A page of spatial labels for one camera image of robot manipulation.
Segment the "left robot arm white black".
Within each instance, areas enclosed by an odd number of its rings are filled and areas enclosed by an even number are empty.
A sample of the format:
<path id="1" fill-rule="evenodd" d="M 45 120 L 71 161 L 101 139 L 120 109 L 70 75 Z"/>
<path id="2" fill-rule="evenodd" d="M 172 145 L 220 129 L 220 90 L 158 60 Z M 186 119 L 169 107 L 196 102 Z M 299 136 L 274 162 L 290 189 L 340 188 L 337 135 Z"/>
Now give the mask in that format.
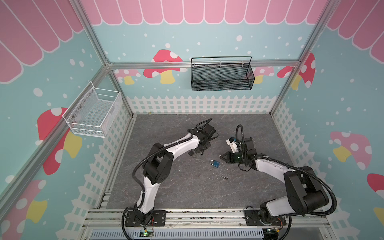
<path id="1" fill-rule="evenodd" d="M 216 137 L 210 118 L 188 130 L 188 134 L 170 144 L 156 143 L 148 156 L 134 168 L 132 178 L 142 189 L 134 207 L 127 207 L 122 215 L 122 227 L 147 227 L 155 221 L 155 198 L 160 184 L 170 175 L 173 161 L 183 154 L 204 154 Z"/>

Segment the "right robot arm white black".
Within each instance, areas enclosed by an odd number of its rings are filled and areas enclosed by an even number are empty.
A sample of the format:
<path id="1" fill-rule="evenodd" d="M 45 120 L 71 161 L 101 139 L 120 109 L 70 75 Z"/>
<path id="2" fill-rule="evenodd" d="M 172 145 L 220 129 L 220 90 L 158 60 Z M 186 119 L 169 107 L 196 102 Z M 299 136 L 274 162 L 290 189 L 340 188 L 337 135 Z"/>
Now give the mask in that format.
<path id="1" fill-rule="evenodd" d="M 259 154 L 252 138 L 245 138 L 244 128 L 238 125 L 236 135 L 226 141 L 231 150 L 220 156 L 227 164 L 236 164 L 243 172 L 255 170 L 282 183 L 286 196 L 264 202 L 259 208 L 259 219 L 271 224 L 280 217 L 328 216 L 337 209 L 337 198 L 309 166 L 295 167 Z"/>

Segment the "blue padlock silver shackle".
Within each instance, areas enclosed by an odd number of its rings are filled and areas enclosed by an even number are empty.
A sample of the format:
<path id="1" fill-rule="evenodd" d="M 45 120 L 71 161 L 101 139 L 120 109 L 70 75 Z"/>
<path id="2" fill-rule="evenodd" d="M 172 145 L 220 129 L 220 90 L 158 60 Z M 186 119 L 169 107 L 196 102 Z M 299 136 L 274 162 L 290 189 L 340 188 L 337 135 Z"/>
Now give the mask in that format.
<path id="1" fill-rule="evenodd" d="M 220 162 L 215 160 L 210 160 L 210 164 L 215 168 L 218 168 L 220 166 Z"/>

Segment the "black mesh wall basket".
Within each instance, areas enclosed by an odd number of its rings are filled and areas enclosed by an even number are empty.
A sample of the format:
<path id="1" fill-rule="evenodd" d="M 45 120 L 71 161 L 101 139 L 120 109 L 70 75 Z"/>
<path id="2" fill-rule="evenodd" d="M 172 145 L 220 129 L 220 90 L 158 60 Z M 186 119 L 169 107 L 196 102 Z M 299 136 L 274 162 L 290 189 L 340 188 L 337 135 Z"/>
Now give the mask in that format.
<path id="1" fill-rule="evenodd" d="M 252 57 L 191 58 L 191 89 L 193 92 L 247 91 L 254 85 Z"/>

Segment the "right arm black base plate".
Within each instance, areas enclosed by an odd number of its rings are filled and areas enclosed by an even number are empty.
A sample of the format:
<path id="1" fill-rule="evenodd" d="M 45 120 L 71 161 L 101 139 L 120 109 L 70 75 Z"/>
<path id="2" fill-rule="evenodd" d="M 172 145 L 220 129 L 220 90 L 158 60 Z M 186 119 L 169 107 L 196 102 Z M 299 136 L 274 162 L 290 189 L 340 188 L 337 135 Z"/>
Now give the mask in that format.
<path id="1" fill-rule="evenodd" d="M 247 226 L 286 226 L 287 221 L 285 218 L 273 217 L 269 220 L 262 220 L 259 210 L 246 209 L 244 210 L 244 217 Z"/>

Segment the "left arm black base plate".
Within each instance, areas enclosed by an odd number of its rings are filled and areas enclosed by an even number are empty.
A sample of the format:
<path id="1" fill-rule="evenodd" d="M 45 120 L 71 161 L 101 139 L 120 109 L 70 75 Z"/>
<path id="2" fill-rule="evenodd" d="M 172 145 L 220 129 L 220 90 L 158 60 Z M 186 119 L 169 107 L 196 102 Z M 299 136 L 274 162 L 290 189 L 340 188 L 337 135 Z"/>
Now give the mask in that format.
<path id="1" fill-rule="evenodd" d="M 147 214 L 139 210 L 128 211 L 125 215 L 125 227 L 164 227 L 167 211 L 150 211 Z"/>

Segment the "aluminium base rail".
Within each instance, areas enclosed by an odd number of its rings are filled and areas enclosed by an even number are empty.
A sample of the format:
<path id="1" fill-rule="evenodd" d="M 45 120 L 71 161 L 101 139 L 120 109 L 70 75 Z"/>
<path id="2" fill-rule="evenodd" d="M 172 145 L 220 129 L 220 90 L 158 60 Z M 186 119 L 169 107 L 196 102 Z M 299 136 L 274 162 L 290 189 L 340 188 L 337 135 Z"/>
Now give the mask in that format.
<path id="1" fill-rule="evenodd" d="M 154 225 L 154 229 L 201 229 L 201 228 L 247 228 L 251 220 L 242 208 L 219 209 L 164 209 L 164 226 Z M 121 209 L 100 209 L 88 212 L 81 230 L 121 229 Z M 307 215 L 292 217 L 292 228 L 329 228 L 325 217 Z"/>

